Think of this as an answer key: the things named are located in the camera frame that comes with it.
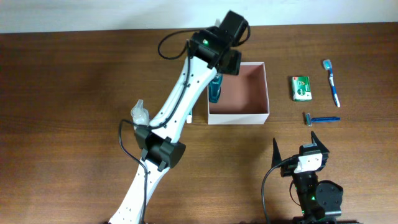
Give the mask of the teal mouthwash bottle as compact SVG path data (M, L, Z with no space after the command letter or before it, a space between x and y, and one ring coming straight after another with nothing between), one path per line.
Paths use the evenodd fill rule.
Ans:
M221 95L221 84L223 75L217 73L214 79L208 84L208 99L210 103L217 103Z

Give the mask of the green soap box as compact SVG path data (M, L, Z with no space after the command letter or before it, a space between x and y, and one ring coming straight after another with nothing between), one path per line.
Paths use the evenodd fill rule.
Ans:
M292 77L292 98L294 101L312 100L309 77Z

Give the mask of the clear spray bottle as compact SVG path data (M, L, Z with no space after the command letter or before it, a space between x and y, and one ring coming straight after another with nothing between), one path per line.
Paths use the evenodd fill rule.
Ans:
M137 103L131 110L131 117L133 123L136 125L147 126L149 124L149 112L144 108L144 100L140 99L137 101Z

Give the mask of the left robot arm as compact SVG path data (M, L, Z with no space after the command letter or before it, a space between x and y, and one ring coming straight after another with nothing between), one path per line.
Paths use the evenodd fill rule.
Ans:
M145 222L157 185L185 152L179 139L188 114L217 74L239 73L241 53L236 48L250 38L251 30L243 16L229 11L220 25L193 29L192 34L182 50L182 71L163 107L150 121L128 122L135 128L141 156L134 159L136 175L110 224Z

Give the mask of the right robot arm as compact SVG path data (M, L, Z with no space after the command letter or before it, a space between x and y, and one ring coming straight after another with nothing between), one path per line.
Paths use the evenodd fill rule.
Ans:
M272 167L279 168L282 177L292 178L302 210L293 223L336 223L342 214L343 188L330 180L319 181L317 172L325 167L330 151L314 132L311 139L311 144L300 146L298 154L284 160L273 140Z

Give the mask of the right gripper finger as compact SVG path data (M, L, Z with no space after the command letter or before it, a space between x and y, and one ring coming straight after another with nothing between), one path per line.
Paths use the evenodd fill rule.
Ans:
M326 148L326 146L318 139L318 137L314 131L311 131L311 138L312 138L312 143L314 143L318 146L318 149L321 151L321 153L326 154L326 153L330 152Z
M272 143L273 143L273 151L272 151L271 167L278 167L279 164L282 162L282 158L275 138L273 138Z

